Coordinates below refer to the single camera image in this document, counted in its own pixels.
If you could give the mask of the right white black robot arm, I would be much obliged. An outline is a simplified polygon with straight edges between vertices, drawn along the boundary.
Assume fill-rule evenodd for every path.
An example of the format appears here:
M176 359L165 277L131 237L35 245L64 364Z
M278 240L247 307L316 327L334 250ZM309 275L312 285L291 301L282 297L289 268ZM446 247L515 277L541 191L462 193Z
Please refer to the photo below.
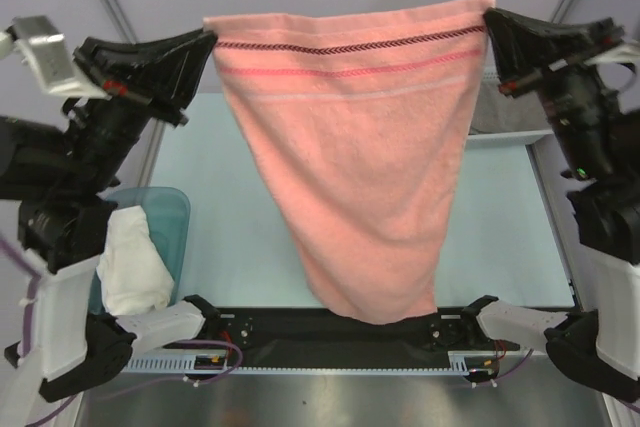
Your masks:
M535 93L568 167L570 201L596 274L597 306L569 314L493 296L466 307L463 342L509 341L547 354L567 378L621 401L639 398L639 113L622 111L600 63L633 68L636 48L612 19L558 24L486 11L500 92Z

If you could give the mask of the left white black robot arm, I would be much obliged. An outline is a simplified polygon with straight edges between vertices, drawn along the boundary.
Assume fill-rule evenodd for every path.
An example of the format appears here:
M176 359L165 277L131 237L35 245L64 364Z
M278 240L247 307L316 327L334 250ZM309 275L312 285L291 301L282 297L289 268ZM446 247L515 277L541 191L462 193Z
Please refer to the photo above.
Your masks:
M82 84L65 95L66 129L1 120L1 196L19 202L18 240L40 261L31 272L26 331L5 355L19 368L39 352L35 390L48 402L107 383L135 354L190 340L208 347L219 338L219 311L197 295L135 317L88 310L95 261L116 208L102 193L117 185L149 121L186 123L216 41L198 29L138 44L88 38L68 52L43 17L17 19L1 34L2 53L19 51L47 92Z

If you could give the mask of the pink striped towel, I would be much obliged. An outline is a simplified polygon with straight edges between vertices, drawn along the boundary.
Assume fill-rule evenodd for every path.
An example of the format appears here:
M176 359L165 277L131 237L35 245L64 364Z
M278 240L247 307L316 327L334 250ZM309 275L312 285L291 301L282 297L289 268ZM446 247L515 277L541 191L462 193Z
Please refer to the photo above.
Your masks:
M225 98L333 313L382 325L435 311L494 4L204 20Z

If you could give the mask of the grey terry towel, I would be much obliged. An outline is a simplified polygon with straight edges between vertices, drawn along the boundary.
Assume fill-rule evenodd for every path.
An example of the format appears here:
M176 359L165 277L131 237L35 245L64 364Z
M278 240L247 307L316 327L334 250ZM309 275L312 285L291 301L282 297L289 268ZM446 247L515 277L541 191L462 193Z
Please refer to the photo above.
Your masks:
M503 96L496 67L486 65L470 133L506 134L548 130L542 106L534 93L518 98Z

